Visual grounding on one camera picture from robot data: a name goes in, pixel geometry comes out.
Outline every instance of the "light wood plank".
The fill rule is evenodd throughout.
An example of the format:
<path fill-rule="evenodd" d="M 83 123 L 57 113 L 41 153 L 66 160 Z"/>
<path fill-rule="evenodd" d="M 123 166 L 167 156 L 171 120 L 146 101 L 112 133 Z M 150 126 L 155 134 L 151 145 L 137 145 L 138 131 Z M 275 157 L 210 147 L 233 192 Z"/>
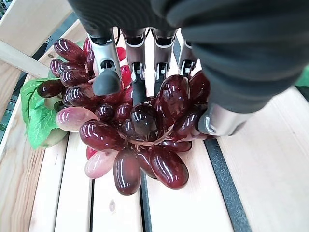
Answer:
<path fill-rule="evenodd" d="M 55 232 L 88 232 L 92 181 L 85 175 L 87 146 L 72 132 L 63 170 Z"/>
<path fill-rule="evenodd" d="M 0 60 L 36 78 L 46 78 L 49 67 L 0 41 Z"/>
<path fill-rule="evenodd" d="M 0 21 L 0 40 L 32 56 L 71 12 L 63 0 L 14 0 Z"/>
<path fill-rule="evenodd" d="M 125 48 L 123 36 L 118 46 Z M 120 62 L 120 65 L 124 64 L 127 59 Z M 96 179 L 94 189 L 93 232 L 142 232 L 139 192 L 131 196 L 118 193 L 113 170 Z"/>
<path fill-rule="evenodd" d="M 252 230 L 309 231 L 309 104 L 295 87 L 218 139 Z"/>
<path fill-rule="evenodd" d="M 153 38 L 147 40 L 147 46 L 150 43 L 153 43 Z M 176 74 L 177 70 L 172 55 L 169 75 Z M 183 189 L 171 190 L 147 177 L 152 231 L 233 231 L 203 141 L 194 141 L 192 149 L 182 155 L 182 159 L 190 174 Z"/>

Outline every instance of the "wooden slat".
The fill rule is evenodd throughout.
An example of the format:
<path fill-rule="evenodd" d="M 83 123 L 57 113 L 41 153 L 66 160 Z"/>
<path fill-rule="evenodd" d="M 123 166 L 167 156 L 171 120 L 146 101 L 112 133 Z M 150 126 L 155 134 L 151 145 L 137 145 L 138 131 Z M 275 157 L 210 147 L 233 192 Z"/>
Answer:
<path fill-rule="evenodd" d="M 125 48 L 123 36 L 120 37 L 118 46 Z M 120 63 L 124 64 L 127 64 L 127 59 Z M 102 230 L 142 232 L 139 192 L 132 196 L 122 196 L 118 193 L 112 170 L 95 180 L 92 231 Z"/>
<path fill-rule="evenodd" d="M 253 231 L 309 231 L 309 104 L 295 87 L 218 139 Z"/>
<path fill-rule="evenodd" d="M 36 78 L 46 78 L 49 67 L 0 41 L 0 60 Z"/>
<path fill-rule="evenodd" d="M 153 38 L 147 38 L 146 45 L 151 46 L 153 42 Z M 146 50 L 146 57 L 151 56 L 153 51 Z M 148 64 L 148 68 L 154 73 L 152 66 Z M 172 55 L 169 75 L 176 74 L 177 70 L 177 62 Z M 203 141 L 194 141 L 192 149 L 182 155 L 182 159 L 190 175 L 183 189 L 171 190 L 159 181 L 147 177 L 152 231 L 232 231 Z"/>

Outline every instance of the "wooden bench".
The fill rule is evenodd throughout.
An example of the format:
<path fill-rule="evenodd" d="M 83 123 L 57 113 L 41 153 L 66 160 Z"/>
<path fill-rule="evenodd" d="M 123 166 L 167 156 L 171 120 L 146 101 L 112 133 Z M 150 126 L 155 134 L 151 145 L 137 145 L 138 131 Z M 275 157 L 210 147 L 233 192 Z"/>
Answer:
<path fill-rule="evenodd" d="M 13 1 L 0 21 L 0 117 L 21 70 L 26 81 L 47 76 L 57 56 L 53 48 L 39 61 L 29 56 L 70 13 L 63 0 Z M 76 21 L 62 37 L 78 42 L 86 33 Z M 179 30 L 169 74 L 177 72 L 182 40 Z M 149 35 L 149 95 L 153 49 Z M 86 177 L 86 145 L 78 133 L 33 150 L 25 130 L 19 97 L 0 145 L 0 232 L 309 231 L 309 104 L 294 87 L 238 134 L 194 141 L 183 156 L 190 178 L 178 191 L 147 177 L 138 193 L 122 196 L 112 172 L 94 181 Z"/>

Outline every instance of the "red grape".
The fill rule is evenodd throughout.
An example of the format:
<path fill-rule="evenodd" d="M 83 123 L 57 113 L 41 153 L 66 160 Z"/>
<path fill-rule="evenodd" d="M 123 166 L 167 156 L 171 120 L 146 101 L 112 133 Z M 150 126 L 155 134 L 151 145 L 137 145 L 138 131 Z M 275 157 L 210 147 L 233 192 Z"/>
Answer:
<path fill-rule="evenodd" d="M 123 47 L 117 47 L 117 54 L 120 61 L 126 58 L 126 50 Z"/>
<path fill-rule="evenodd" d="M 116 109 L 114 121 L 117 124 L 122 124 L 126 119 L 130 118 L 132 108 L 133 108 L 132 105 L 126 103 L 119 105 Z"/>
<path fill-rule="evenodd" d="M 180 118 L 190 107 L 190 87 L 188 78 L 172 75 L 164 80 L 159 93 L 159 104 L 166 127 Z"/>
<path fill-rule="evenodd" d="M 149 148 L 150 165 L 155 176 L 171 189 L 181 189 L 187 183 L 189 172 L 182 159 L 173 151 L 155 146 Z"/>
<path fill-rule="evenodd" d="M 145 141 L 156 140 L 162 132 L 159 114 L 151 105 L 140 103 L 131 111 L 134 131 Z"/>
<path fill-rule="evenodd" d="M 131 70 L 130 66 L 125 64 L 120 67 L 120 73 L 121 73 L 121 80 L 124 83 L 124 86 L 127 87 L 132 83 L 132 77 L 131 77 Z"/>
<path fill-rule="evenodd" d="M 93 74 L 93 62 L 95 60 L 95 54 L 93 53 L 93 50 L 91 50 L 88 53 L 87 56 L 87 69 L 89 74 Z"/>
<path fill-rule="evenodd" d="M 58 67 L 58 73 L 61 75 L 64 71 L 68 71 L 71 69 L 78 69 L 80 71 L 86 72 L 85 66 L 82 64 L 77 64 L 73 62 L 63 62 Z"/>
<path fill-rule="evenodd" d="M 61 83 L 65 87 L 77 86 L 79 84 L 88 82 L 89 79 L 90 78 L 88 73 L 78 69 L 64 71 L 60 76 Z"/>
<path fill-rule="evenodd" d="M 81 140 L 97 151 L 105 149 L 122 150 L 126 140 L 120 137 L 119 132 L 100 120 L 85 122 L 79 130 Z"/>
<path fill-rule="evenodd" d="M 87 146 L 86 149 L 86 157 L 87 160 L 90 159 L 94 154 L 96 154 L 98 151 L 96 151 L 95 149 L 93 149 L 92 147 Z"/>
<path fill-rule="evenodd" d="M 96 152 L 85 165 L 86 175 L 92 179 L 104 176 L 112 169 L 117 154 L 118 151 L 112 149 Z"/>
<path fill-rule="evenodd" d="M 64 131 L 78 132 L 81 125 L 92 119 L 97 119 L 97 116 L 90 110 L 70 107 L 57 113 L 56 124 Z"/>
<path fill-rule="evenodd" d="M 191 141 L 193 139 L 209 139 L 211 135 L 203 134 L 198 131 L 198 121 L 204 110 L 203 106 L 194 105 L 188 112 L 179 118 L 173 126 L 174 141 Z"/>
<path fill-rule="evenodd" d="M 133 105 L 133 86 L 130 86 L 128 89 L 125 89 L 121 98 L 123 103 Z"/>
<path fill-rule="evenodd" d="M 88 53 L 92 51 L 92 46 L 91 46 L 91 43 L 89 41 L 89 38 L 87 37 L 85 39 L 85 42 L 84 42 L 84 45 L 83 45 L 83 52 L 85 54 L 85 57 L 88 56 Z"/>
<path fill-rule="evenodd" d="M 189 85 L 190 85 L 192 103 L 193 104 L 206 103 L 211 87 L 209 80 L 207 80 L 202 70 L 198 71 L 189 80 Z"/>
<path fill-rule="evenodd" d="M 60 74 L 58 73 L 58 68 L 62 62 L 63 61 L 60 59 L 53 59 L 50 62 L 50 70 L 52 71 L 53 75 L 56 77 L 60 77 Z"/>
<path fill-rule="evenodd" d="M 103 104 L 96 110 L 96 116 L 104 122 L 112 120 L 114 118 L 114 114 L 114 108 L 108 104 Z"/>
<path fill-rule="evenodd" d="M 140 188 L 140 166 L 133 150 L 126 148 L 118 153 L 114 162 L 114 181 L 118 192 L 128 196 Z"/>
<path fill-rule="evenodd" d="M 48 80 L 38 85 L 37 93 L 43 98 L 51 98 L 61 93 L 62 88 L 60 80 Z"/>
<path fill-rule="evenodd" d="M 174 152 L 185 152 L 192 148 L 192 141 L 173 142 L 171 140 L 164 140 L 159 143 L 161 147 Z"/>
<path fill-rule="evenodd" d="M 156 179 L 156 176 L 151 169 L 150 163 L 149 163 L 149 153 L 148 149 L 144 149 L 140 147 L 140 151 L 134 150 L 134 153 L 136 155 L 137 161 L 140 165 L 140 168 L 151 178 Z"/>
<path fill-rule="evenodd" d="M 82 49 L 74 42 L 60 38 L 54 43 L 54 49 L 62 58 L 67 61 L 84 64 L 86 56 Z"/>

